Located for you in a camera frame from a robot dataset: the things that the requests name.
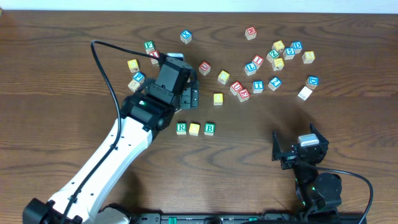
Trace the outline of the yellow 8 block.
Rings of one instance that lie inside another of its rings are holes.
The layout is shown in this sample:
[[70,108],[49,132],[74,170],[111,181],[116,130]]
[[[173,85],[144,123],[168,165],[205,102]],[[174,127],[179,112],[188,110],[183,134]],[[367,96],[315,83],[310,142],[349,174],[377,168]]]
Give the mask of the yellow 8 block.
[[304,64],[312,63],[315,60],[314,51],[305,51],[302,55],[302,60]]

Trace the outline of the yellow block with hammer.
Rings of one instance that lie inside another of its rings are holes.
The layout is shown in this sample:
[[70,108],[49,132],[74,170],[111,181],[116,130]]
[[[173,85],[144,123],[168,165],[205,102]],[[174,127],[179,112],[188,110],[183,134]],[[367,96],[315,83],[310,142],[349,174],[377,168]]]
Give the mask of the yellow block with hammer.
[[273,71],[279,71],[282,70],[284,67],[284,61],[282,58],[275,58],[272,61],[272,69]]

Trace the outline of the red U block upper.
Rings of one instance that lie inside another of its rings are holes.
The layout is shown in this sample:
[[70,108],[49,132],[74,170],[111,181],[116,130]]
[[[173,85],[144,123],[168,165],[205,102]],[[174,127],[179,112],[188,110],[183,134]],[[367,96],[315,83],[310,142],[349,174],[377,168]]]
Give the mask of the red U block upper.
[[207,75],[210,71],[211,71],[211,65],[210,65],[208,62],[203,61],[203,62],[199,65],[199,72],[200,72],[202,75]]

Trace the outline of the red I block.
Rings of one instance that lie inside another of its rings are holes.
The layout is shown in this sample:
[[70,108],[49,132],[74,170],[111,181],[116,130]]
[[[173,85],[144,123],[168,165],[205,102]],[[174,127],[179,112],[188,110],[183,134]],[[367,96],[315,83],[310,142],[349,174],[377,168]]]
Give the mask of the red I block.
[[263,62],[264,62],[264,59],[260,55],[255,55],[254,58],[252,59],[252,63],[255,64],[257,69],[259,69],[261,67]]

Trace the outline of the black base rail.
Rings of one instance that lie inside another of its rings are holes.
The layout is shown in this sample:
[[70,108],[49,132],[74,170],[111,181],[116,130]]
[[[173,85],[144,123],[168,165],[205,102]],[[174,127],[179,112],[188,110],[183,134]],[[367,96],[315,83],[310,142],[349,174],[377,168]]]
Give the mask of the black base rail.
[[238,224],[238,223],[358,223],[360,215],[343,215],[337,221],[311,220],[299,221],[287,213],[264,213],[262,215],[161,215],[158,213],[142,213],[137,215],[110,215],[109,218],[100,218],[96,223],[117,224]]

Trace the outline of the green F block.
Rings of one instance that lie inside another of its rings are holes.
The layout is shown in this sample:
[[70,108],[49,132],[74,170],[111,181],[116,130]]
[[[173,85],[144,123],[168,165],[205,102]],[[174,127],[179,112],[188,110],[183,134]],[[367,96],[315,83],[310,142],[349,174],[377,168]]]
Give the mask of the green F block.
[[147,54],[155,51],[155,45],[152,40],[144,42],[144,48]]

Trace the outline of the yellow block far left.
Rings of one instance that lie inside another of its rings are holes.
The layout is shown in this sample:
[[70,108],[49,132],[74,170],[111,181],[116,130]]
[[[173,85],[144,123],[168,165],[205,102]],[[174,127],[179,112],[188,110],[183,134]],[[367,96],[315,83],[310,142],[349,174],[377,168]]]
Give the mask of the yellow block far left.
[[135,73],[135,72],[138,72],[140,70],[138,61],[136,59],[129,60],[127,62],[127,65],[129,67],[129,70],[130,70],[131,73]]

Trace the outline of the blue 5 block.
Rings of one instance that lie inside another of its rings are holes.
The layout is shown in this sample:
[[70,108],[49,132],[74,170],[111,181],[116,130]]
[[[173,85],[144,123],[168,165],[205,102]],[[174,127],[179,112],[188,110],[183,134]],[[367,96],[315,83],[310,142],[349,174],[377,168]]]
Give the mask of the blue 5 block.
[[292,60],[295,57],[295,50],[293,47],[286,47],[283,51],[284,60]]

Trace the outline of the green R block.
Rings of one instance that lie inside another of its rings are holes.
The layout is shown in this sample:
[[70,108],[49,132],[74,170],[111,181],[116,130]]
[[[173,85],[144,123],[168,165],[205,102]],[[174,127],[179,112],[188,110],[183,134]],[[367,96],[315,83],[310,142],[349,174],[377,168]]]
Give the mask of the green R block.
[[187,124],[186,123],[177,123],[176,124],[176,133],[178,135],[185,135],[187,133]]

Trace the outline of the red E block top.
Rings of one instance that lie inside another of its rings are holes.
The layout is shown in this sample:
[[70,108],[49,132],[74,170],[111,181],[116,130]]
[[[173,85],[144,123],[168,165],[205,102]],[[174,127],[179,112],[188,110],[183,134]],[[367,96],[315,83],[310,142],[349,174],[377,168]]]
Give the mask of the red E block top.
[[257,30],[255,27],[248,27],[245,29],[245,37],[247,40],[255,39],[257,35]]

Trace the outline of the plain wooden tilted block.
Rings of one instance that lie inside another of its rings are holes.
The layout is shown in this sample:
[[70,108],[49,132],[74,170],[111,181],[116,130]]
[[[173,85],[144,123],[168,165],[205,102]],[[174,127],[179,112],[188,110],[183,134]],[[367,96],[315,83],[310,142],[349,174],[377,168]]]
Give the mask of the plain wooden tilted block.
[[303,87],[301,91],[298,93],[298,97],[303,101],[306,101],[308,97],[313,93],[313,90],[308,88],[307,86]]

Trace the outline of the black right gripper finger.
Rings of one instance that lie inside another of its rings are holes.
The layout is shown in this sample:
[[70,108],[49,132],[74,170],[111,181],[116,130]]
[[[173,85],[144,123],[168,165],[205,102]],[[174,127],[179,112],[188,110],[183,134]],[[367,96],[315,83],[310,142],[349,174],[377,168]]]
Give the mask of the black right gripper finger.
[[316,135],[320,145],[329,145],[329,141],[315,128],[313,123],[310,123],[310,132]]
[[281,159],[281,150],[277,139],[276,132],[272,132],[272,161],[279,161]]

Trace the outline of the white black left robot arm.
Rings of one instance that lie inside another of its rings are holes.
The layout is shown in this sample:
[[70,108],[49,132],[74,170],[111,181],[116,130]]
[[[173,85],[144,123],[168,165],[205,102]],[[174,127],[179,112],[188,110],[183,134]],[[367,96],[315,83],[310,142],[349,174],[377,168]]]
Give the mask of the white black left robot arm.
[[181,53],[161,54],[156,80],[127,97],[106,139],[79,172],[47,202],[33,198],[23,223],[131,223],[132,215],[114,205],[101,208],[132,161],[169,126],[176,111],[196,106],[190,85],[195,69]]

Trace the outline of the blue T block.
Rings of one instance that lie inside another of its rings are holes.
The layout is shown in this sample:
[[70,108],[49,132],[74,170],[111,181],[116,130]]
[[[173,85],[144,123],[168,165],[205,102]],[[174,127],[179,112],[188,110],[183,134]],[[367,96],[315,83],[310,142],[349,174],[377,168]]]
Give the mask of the blue T block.
[[264,82],[261,80],[254,81],[252,83],[252,92],[253,93],[261,93],[264,90]]

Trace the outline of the blue D block upper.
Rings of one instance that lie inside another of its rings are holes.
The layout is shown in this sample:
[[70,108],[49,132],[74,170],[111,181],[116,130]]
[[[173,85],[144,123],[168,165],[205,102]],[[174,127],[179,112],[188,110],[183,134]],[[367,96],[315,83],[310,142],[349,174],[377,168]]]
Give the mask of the blue D block upper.
[[290,46],[293,48],[295,54],[299,54],[303,49],[301,41],[292,42]]

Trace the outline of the blue D block right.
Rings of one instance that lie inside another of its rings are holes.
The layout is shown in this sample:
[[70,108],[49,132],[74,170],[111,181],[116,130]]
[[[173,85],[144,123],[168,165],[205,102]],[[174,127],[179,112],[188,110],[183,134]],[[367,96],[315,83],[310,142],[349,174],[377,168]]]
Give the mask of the blue D block right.
[[319,78],[316,76],[309,76],[307,78],[305,86],[311,90],[316,89],[316,87],[319,85]]

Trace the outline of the yellow o block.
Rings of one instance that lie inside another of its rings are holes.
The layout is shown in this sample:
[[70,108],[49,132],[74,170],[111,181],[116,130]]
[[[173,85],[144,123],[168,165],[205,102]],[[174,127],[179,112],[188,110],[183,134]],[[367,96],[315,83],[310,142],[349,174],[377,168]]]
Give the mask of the yellow o block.
[[200,131],[200,125],[196,123],[191,123],[189,127],[189,135],[198,136]]
[[220,74],[218,75],[218,82],[225,85],[225,84],[227,84],[229,78],[230,78],[230,74],[227,71],[222,70],[220,72]]
[[223,104],[223,94],[222,93],[215,93],[213,95],[213,104],[215,106],[221,106]]

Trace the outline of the red u block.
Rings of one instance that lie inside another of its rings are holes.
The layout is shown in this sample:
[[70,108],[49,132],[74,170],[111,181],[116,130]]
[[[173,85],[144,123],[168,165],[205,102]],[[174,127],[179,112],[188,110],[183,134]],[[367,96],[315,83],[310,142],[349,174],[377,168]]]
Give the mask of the red u block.
[[243,86],[239,81],[232,83],[230,86],[230,91],[234,96],[236,96],[238,94],[238,92],[241,91],[242,89],[243,89]]
[[199,72],[200,72],[202,75],[207,75],[210,71],[211,71],[211,65],[210,65],[208,62],[203,61],[203,62],[199,65]]

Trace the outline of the blue 2 block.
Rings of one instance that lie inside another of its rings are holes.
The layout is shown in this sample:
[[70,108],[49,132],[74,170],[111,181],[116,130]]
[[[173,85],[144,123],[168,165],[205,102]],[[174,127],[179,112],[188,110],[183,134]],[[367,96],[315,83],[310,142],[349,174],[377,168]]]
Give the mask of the blue 2 block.
[[270,80],[268,87],[272,90],[275,91],[276,89],[278,89],[278,87],[280,87],[282,84],[282,81],[278,78],[278,77],[274,77]]

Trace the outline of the green B block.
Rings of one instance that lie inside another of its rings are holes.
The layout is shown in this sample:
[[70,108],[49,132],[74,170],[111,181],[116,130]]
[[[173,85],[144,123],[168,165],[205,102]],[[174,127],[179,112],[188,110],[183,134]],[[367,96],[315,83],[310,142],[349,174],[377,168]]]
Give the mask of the green B block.
[[206,123],[204,128],[204,134],[207,136],[213,136],[215,133],[215,124],[214,123]]

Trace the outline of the red E block lower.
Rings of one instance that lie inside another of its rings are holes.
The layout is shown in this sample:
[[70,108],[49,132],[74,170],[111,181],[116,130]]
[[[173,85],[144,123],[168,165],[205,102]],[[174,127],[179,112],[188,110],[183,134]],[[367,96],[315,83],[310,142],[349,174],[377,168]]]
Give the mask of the red E block lower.
[[250,97],[250,93],[248,91],[248,89],[243,88],[242,90],[238,91],[238,99],[240,102],[244,102],[246,100],[248,100]]

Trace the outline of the red U block lower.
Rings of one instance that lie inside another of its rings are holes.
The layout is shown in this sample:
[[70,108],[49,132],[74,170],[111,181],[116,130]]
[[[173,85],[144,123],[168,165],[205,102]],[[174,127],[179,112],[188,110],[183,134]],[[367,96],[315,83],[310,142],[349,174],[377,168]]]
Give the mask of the red U block lower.
[[230,86],[230,91],[234,96],[236,96],[238,94],[238,92],[241,91],[242,89],[243,89],[243,86],[239,81],[232,83]]

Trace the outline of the blue L block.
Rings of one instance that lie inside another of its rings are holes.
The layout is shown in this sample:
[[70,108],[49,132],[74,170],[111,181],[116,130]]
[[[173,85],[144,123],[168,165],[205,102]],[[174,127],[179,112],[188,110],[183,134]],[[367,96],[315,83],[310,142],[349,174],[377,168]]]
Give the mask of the blue L block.
[[244,71],[247,76],[251,76],[257,72],[257,67],[255,66],[255,64],[253,62],[251,62],[251,63],[248,63],[245,65]]

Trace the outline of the blue d block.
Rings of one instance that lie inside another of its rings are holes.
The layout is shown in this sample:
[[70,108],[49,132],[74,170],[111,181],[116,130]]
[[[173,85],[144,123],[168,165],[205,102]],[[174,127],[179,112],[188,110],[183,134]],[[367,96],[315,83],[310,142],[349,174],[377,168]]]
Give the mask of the blue d block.
[[316,87],[319,85],[319,78],[316,76],[309,76],[307,78],[305,86],[311,90],[316,89]]
[[293,48],[295,54],[299,54],[303,49],[301,41],[292,42],[290,46]]

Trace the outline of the green Z block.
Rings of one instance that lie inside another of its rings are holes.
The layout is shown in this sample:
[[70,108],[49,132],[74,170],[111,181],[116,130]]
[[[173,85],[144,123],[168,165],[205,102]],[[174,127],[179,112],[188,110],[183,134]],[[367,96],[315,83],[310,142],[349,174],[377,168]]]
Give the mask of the green Z block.
[[279,58],[279,53],[278,51],[272,49],[267,53],[266,59],[272,63],[275,59]]

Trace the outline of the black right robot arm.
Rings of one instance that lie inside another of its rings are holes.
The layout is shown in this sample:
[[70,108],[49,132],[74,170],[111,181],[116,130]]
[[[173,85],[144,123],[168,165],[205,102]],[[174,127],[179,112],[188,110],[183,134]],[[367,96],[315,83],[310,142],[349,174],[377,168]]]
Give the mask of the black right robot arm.
[[316,215],[336,213],[342,203],[341,177],[319,173],[316,166],[325,158],[329,141],[311,124],[310,134],[299,136],[287,152],[281,151],[276,132],[272,133],[272,143],[272,160],[280,161],[283,170],[292,169],[295,175],[296,194],[304,205],[297,219],[307,222]]

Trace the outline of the wooden block red edge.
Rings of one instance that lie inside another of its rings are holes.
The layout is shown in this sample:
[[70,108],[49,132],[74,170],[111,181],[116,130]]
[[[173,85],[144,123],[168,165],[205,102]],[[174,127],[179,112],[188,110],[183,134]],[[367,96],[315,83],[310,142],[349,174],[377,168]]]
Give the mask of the wooden block red edge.
[[139,89],[139,87],[140,87],[140,83],[139,82],[137,82],[137,81],[135,81],[135,80],[131,80],[130,82],[129,82],[129,84],[127,85],[127,87],[132,91],[132,92],[136,92],[138,89]]

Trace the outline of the yellow block top right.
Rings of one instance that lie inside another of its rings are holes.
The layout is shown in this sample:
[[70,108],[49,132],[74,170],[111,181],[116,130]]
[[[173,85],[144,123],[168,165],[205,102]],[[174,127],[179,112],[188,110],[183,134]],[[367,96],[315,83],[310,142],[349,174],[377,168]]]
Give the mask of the yellow block top right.
[[277,51],[278,53],[281,53],[281,52],[284,51],[285,45],[284,45],[284,43],[281,40],[278,40],[278,41],[273,43],[272,49]]

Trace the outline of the blue X block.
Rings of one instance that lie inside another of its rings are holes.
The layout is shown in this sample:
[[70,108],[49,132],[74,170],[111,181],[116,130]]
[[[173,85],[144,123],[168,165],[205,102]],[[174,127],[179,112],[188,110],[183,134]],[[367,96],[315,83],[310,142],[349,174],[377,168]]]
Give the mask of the blue X block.
[[184,44],[188,44],[189,42],[192,41],[192,33],[189,30],[184,30],[181,34],[180,34],[180,40],[184,43]]

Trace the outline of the red e block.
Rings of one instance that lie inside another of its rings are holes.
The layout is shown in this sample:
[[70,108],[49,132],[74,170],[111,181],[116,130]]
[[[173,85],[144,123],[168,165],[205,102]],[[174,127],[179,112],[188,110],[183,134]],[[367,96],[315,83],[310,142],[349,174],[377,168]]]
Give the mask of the red e block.
[[257,35],[257,30],[255,27],[248,27],[245,29],[245,37],[247,40],[255,39]]
[[244,102],[246,100],[248,100],[250,97],[250,93],[248,91],[248,89],[243,88],[242,90],[238,91],[238,99],[240,102]]

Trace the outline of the blue P block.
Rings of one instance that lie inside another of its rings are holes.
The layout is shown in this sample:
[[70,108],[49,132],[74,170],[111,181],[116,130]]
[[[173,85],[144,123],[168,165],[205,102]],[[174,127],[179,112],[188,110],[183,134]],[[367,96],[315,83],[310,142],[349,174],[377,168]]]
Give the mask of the blue P block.
[[132,76],[132,80],[136,83],[139,83],[140,85],[144,83],[146,77],[142,72],[136,72],[133,76]]

